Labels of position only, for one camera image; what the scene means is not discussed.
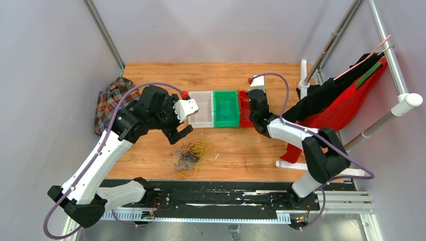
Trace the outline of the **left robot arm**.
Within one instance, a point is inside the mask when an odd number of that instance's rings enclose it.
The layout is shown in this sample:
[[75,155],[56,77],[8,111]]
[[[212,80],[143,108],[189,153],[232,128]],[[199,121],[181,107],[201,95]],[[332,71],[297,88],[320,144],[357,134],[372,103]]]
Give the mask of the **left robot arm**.
[[108,211],[126,204],[149,207],[154,201],[153,187],[138,177],[120,186],[102,188],[106,175],[117,160],[137,140],[151,130],[160,130],[170,144],[176,144],[193,131],[178,127],[198,112],[196,101],[186,91],[168,93],[169,84],[141,84],[139,99],[127,106],[118,104],[101,138],[79,169],[62,185],[52,186],[48,196],[83,228],[96,224]]

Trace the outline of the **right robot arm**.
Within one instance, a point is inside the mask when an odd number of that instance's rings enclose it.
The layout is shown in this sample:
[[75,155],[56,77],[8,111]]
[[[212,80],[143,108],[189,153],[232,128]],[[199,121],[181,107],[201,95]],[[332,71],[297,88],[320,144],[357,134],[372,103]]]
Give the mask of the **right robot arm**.
[[319,130],[285,121],[270,112],[262,90],[250,90],[248,100],[249,119],[259,134],[282,140],[304,153],[307,171],[290,188],[287,203],[291,208],[301,209],[308,195],[349,168],[347,153],[333,129]]

